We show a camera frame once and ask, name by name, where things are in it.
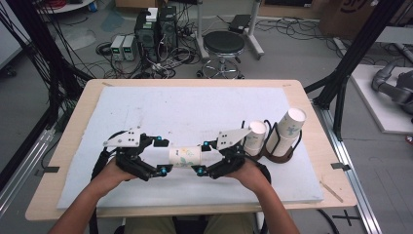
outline electronic equipment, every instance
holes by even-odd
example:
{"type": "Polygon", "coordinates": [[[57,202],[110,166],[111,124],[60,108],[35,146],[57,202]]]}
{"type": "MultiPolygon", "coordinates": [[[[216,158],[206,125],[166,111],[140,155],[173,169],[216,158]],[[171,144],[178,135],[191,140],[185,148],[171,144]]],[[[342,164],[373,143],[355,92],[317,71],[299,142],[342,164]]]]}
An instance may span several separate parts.
{"type": "Polygon", "coordinates": [[[126,60],[134,60],[137,55],[137,44],[133,35],[125,37],[122,49],[124,50],[124,57],[126,60]]]}
{"type": "Polygon", "coordinates": [[[373,77],[371,88],[392,98],[404,112],[413,114],[413,70],[398,75],[396,85],[392,86],[387,81],[395,66],[396,61],[393,61],[379,70],[373,77]]]}
{"type": "Polygon", "coordinates": [[[148,13],[146,13],[146,21],[156,20],[158,20],[158,8],[148,8],[148,13]]]}
{"type": "Polygon", "coordinates": [[[159,24],[157,21],[147,21],[145,12],[147,12],[147,10],[142,10],[139,13],[136,19],[136,25],[134,26],[137,48],[142,57],[158,63],[158,47],[160,43],[159,24]]]}
{"type": "Polygon", "coordinates": [[[124,51],[122,50],[122,45],[124,43],[125,36],[116,36],[115,40],[112,42],[110,46],[110,51],[112,52],[112,58],[114,60],[123,60],[124,51]]]}
{"type": "Polygon", "coordinates": [[[164,47],[171,50],[178,47],[177,40],[177,20],[176,20],[176,7],[164,7],[160,9],[159,24],[162,33],[162,43],[164,47]]]}
{"type": "Polygon", "coordinates": [[[231,21],[229,30],[237,33],[244,33],[244,29],[248,26],[251,15],[236,15],[231,21]]]}

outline white foam board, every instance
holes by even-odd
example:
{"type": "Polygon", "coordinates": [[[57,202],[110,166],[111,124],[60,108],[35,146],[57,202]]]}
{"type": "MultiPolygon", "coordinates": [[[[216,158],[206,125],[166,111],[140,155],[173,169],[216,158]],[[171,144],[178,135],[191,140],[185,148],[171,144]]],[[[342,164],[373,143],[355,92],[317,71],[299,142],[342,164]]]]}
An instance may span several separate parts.
{"type": "MultiPolygon", "coordinates": [[[[279,121],[289,108],[282,89],[276,88],[160,88],[107,87],[100,96],[81,144],[73,157],[57,207],[67,208],[88,184],[102,143],[111,135],[140,126],[149,136],[161,136],[169,146],[195,146],[214,140],[218,132],[247,126],[253,120],[279,121]]],[[[167,164],[168,148],[147,147],[141,158],[151,164],[167,164]]],[[[203,154],[207,166],[220,154],[203,154]]],[[[267,165],[281,199],[286,203],[323,199],[319,182],[304,142],[285,164],[267,165]]],[[[102,198],[99,207],[188,206],[257,204],[253,193],[235,179],[198,177],[190,169],[172,169],[166,177],[145,182],[123,182],[102,198]]]]}
{"type": "MultiPolygon", "coordinates": [[[[383,66],[361,64],[353,72],[352,79],[382,133],[412,134],[413,116],[404,112],[389,96],[371,89],[374,75],[382,68],[383,66]]],[[[395,86],[398,75],[410,70],[411,68],[395,67],[388,83],[395,86]]]]}

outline cardboard box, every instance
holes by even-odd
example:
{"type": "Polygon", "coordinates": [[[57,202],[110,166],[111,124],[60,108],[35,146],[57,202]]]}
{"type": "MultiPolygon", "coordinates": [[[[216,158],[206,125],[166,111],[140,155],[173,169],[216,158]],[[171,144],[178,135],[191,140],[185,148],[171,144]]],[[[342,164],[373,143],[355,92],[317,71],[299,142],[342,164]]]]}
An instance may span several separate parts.
{"type": "Polygon", "coordinates": [[[354,39],[376,5],[374,1],[330,0],[319,21],[323,35],[354,39]]]}
{"type": "Polygon", "coordinates": [[[159,8],[168,0],[115,0],[118,8],[159,8]]]}
{"type": "Polygon", "coordinates": [[[324,5],[326,5],[325,1],[328,0],[313,0],[310,8],[270,5],[265,4],[263,1],[260,5],[258,15],[260,17],[287,17],[319,20],[321,13],[323,12],[324,5]]]}

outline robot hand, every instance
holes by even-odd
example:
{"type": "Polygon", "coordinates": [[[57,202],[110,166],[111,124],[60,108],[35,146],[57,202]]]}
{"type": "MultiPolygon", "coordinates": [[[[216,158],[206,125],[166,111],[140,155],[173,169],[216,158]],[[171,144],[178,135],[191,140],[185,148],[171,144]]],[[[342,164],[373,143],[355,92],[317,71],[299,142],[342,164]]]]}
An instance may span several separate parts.
{"type": "Polygon", "coordinates": [[[151,177],[166,176],[172,170],[172,164],[157,165],[155,168],[141,160],[139,155],[152,143],[154,147],[168,147],[169,145],[169,141],[160,136],[141,134],[139,128],[130,129],[119,132],[105,141],[102,154],[108,157],[111,153],[108,153],[106,148],[116,147],[112,151],[112,153],[116,152],[116,165],[123,171],[148,181],[151,177]]]}
{"type": "Polygon", "coordinates": [[[237,171],[243,166],[245,160],[251,160],[268,181],[271,182],[271,175],[267,167],[247,156],[244,147],[241,145],[241,139],[248,133],[250,133],[250,131],[245,129],[229,131],[220,133],[217,140],[205,141],[202,145],[202,151],[210,151],[211,148],[217,149],[223,158],[221,161],[209,167],[205,165],[192,166],[197,176],[210,176],[211,178],[217,179],[237,171]]]}

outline white cylinder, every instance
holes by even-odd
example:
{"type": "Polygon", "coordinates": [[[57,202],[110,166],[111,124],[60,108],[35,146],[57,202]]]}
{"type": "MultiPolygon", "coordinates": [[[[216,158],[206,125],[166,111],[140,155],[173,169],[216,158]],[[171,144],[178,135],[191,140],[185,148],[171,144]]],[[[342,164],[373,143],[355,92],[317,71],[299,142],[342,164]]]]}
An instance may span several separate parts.
{"type": "MultiPolygon", "coordinates": [[[[272,156],[275,157],[282,157],[285,155],[285,153],[288,151],[288,149],[291,147],[291,145],[294,143],[294,141],[298,138],[296,136],[295,138],[285,138],[284,136],[280,136],[280,143],[277,145],[276,150],[274,150],[272,156]]],[[[279,140],[276,131],[273,131],[270,135],[270,138],[267,141],[267,151],[271,154],[273,151],[274,147],[277,144],[277,141],[279,140]]]]}
{"type": "Polygon", "coordinates": [[[188,168],[201,165],[201,147],[172,147],[169,150],[169,163],[175,168],[188,168]]]}
{"type": "Polygon", "coordinates": [[[252,130],[245,138],[244,150],[250,156],[257,155],[264,144],[265,134],[267,133],[267,128],[262,121],[252,121],[249,124],[250,129],[252,130]]]}
{"type": "Polygon", "coordinates": [[[290,108],[278,123],[279,134],[285,138],[296,138],[307,119],[306,113],[298,108],[290,108]]]}

